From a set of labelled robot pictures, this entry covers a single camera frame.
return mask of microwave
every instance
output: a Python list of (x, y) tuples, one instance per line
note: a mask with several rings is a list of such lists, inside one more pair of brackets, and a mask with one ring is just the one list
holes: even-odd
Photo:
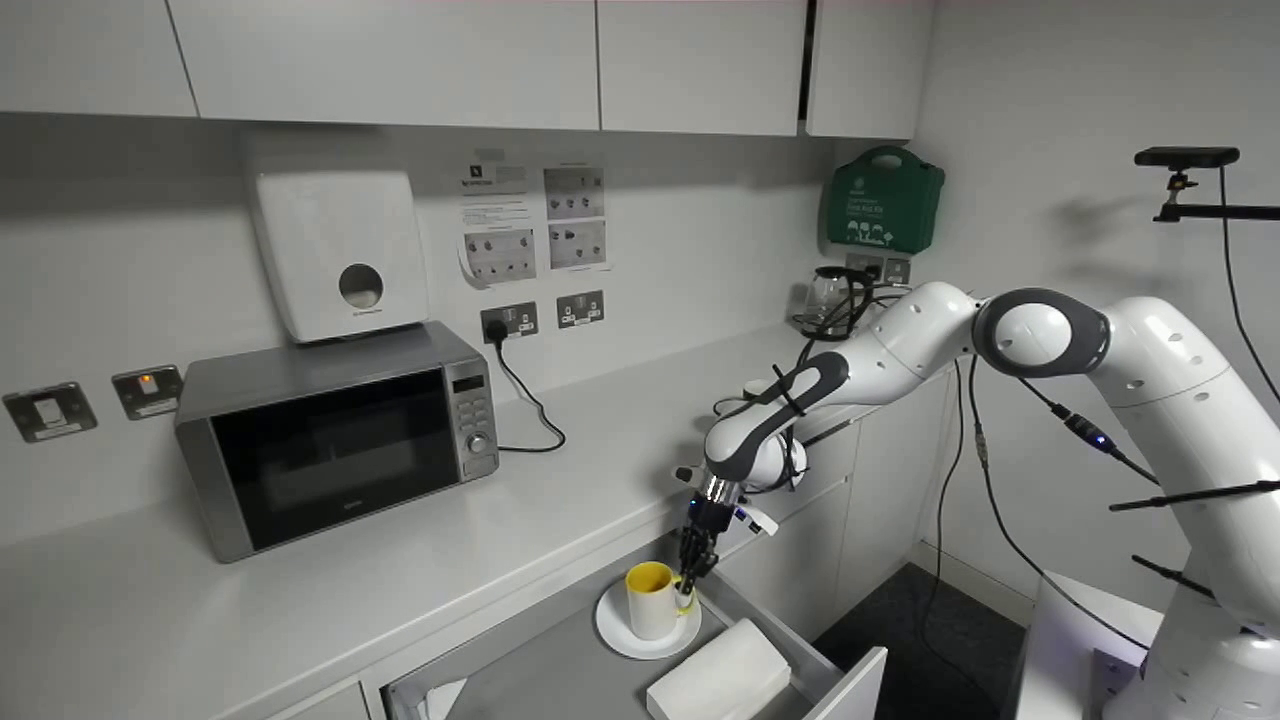
[(201, 358), (176, 438), (225, 563), (496, 473), (488, 362), (443, 323)]

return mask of white wall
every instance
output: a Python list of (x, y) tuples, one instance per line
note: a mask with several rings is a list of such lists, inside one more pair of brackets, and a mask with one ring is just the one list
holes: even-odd
[[(126, 424), (111, 372), (285, 345), (240, 144), (236, 122), (0, 121), (0, 392), (80, 378), (99, 414), (94, 433), (53, 443), (22, 443), (0, 420), (0, 549), (183, 493), (173, 424)], [(427, 310), (479, 339), (479, 306), (540, 299), (545, 335), (513, 345), (530, 388), (779, 323), (788, 285), (814, 259), (814, 190), (833, 158), (826, 144), (804, 140), (399, 126), (387, 144), (418, 199)], [(469, 286), (456, 186), (477, 148), (603, 164), (607, 272)], [(607, 319), (547, 329), (551, 296), (579, 286), (607, 293)]]
[[(1227, 319), (1220, 227), (1157, 227), (1149, 216), (1164, 176), (1131, 169), (1131, 153), (1239, 144), (1231, 196), (1280, 202), (1274, 34), (1274, 0), (949, 0), (922, 108), (922, 148), (949, 169), (949, 186), (922, 276), (976, 296), (1018, 285), (1091, 303), (1169, 296), (1265, 392)], [(1280, 372), (1280, 222), (1239, 222), (1235, 259), (1259, 350)], [(1181, 528), (1164, 513), (1102, 513), (1149, 489), (1066, 438), (1017, 382), (989, 374), (980, 388), (1005, 515), (1027, 551), (1161, 605), (1169, 586), (1131, 567), (1128, 551), (1181, 563)], [(1114, 429), (1079, 378), (1042, 388)], [(950, 494), (949, 551), (1033, 591), (993, 528), (976, 464), (962, 464)]]

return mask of power socket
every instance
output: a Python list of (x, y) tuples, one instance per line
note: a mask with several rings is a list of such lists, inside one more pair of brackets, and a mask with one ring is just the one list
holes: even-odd
[(603, 319), (603, 293), (555, 296), (555, 323), (560, 329), (579, 329), (579, 323), (601, 323), (601, 319)]
[(498, 345), (509, 335), (537, 335), (537, 303), (498, 303), (479, 310), (484, 345)]
[(469, 231), (470, 285), (530, 281), (530, 231)]
[(603, 262), (603, 218), (551, 222), (551, 267)]
[(603, 216), (601, 169), (545, 169), (547, 218)]

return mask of white robotic arm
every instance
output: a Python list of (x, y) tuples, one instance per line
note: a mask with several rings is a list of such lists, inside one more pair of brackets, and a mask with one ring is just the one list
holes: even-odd
[[(1009, 374), (1087, 374), (1150, 459), (1164, 493), (1220, 493), (1280, 476), (1280, 433), (1216, 345), (1164, 299), (1107, 310), (1055, 293), (1005, 293), (976, 303), (922, 285), (877, 329), (804, 358), (740, 414), (707, 433), (707, 481), (681, 540), (686, 586), (714, 563), (743, 489), (796, 484), (804, 447), (788, 429), (811, 413), (883, 407), (920, 388), (962, 345)], [(1142, 676), (1107, 714), (1280, 714), (1280, 494), (1174, 504), (1190, 540), (1186, 574), (1150, 643)]]

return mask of white countertop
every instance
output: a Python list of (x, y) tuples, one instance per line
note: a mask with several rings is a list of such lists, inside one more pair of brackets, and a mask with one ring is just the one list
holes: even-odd
[[(1114, 625), (1118, 630), (1150, 643), (1161, 612), (1091, 585), (1050, 574), (1085, 609)], [(1087, 720), (1091, 714), (1091, 651), (1107, 651), (1125, 665), (1142, 665), (1142, 651), (1072, 609), (1060, 591), (1040, 585), (1036, 617), (1022, 643), (1022, 676), (1017, 694), (1017, 720)]]
[(547, 392), (565, 452), (504, 456), (488, 481), (240, 563), (216, 563), (178, 509), (0, 551), (0, 714), (254, 714), (551, 567), (603, 567), (666, 528), (670, 467), (696, 456), (707, 402), (796, 347), (771, 329)]

